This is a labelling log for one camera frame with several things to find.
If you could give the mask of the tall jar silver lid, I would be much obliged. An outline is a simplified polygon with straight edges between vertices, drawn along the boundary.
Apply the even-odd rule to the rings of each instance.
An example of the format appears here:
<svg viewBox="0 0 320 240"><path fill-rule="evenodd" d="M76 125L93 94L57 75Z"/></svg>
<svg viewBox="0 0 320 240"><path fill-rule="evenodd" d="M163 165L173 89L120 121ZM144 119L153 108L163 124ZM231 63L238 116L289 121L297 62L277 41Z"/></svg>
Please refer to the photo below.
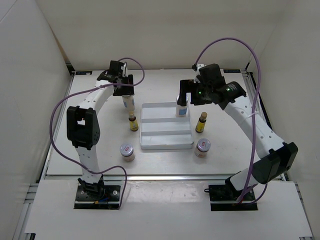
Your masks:
<svg viewBox="0 0 320 240"><path fill-rule="evenodd" d="M188 104L189 104L189 98L188 96L186 96L186 106L181 106L178 104L178 100L179 100L179 96L177 96L176 98L176 111L175 111L175 116L177 118L180 117L185 117L187 114L187 110L188 110Z"/></svg>
<svg viewBox="0 0 320 240"><path fill-rule="evenodd" d="M127 111L134 111L136 109L135 106L135 100L133 95L123 95L122 96L122 101L124 104L124 107L126 108Z"/></svg>

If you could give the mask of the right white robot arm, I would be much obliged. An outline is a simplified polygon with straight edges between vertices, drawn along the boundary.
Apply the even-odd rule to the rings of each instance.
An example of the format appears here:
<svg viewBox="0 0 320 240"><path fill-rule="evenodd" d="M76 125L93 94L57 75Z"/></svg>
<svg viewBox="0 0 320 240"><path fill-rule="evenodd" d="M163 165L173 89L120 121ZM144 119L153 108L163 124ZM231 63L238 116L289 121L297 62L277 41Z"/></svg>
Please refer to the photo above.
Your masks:
<svg viewBox="0 0 320 240"><path fill-rule="evenodd" d="M187 104L187 94L192 105L215 104L227 113L252 143L249 167L235 173L223 185L209 188L214 200L239 203L257 185L267 185L289 170L298 153L294 142L286 143L264 122L236 81L200 81L183 79L179 83L177 105Z"/></svg>

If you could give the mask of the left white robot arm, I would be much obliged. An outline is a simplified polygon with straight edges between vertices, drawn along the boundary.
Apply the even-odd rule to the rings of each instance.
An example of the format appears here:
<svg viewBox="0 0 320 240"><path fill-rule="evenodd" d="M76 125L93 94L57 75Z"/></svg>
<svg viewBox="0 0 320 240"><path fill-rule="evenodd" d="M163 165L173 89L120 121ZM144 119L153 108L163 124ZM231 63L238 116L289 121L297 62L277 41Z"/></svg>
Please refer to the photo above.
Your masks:
<svg viewBox="0 0 320 240"><path fill-rule="evenodd" d="M111 96L133 96L133 84L132 74L104 71L85 99L66 111L67 139L75 148L82 168L82 177L78 182L84 193L94 200L107 195L96 149L101 136L98 113Z"/></svg>

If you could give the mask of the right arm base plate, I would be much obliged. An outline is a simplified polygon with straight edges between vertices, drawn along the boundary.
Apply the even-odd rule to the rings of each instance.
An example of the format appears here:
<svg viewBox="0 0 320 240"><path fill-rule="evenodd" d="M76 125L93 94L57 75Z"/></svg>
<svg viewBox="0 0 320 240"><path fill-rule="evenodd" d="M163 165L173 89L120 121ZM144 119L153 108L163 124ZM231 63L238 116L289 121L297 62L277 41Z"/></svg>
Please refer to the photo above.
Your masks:
<svg viewBox="0 0 320 240"><path fill-rule="evenodd" d="M204 192L209 194L210 210L212 212L235 212L235 211L257 211L256 200L253 190L248 191L240 203L237 203L237 198L242 191L233 192L226 185L209 185L204 189Z"/></svg>

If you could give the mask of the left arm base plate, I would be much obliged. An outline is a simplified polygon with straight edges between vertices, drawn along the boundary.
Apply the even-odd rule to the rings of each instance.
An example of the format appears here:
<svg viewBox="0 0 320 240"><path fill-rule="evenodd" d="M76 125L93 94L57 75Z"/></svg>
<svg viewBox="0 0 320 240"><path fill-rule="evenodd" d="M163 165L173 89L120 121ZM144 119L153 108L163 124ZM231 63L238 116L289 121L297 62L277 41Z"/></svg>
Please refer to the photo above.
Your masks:
<svg viewBox="0 0 320 240"><path fill-rule="evenodd" d="M118 210L120 208L122 187L104 185L98 194L89 193L80 184L74 200L74 209L78 210Z"/></svg>

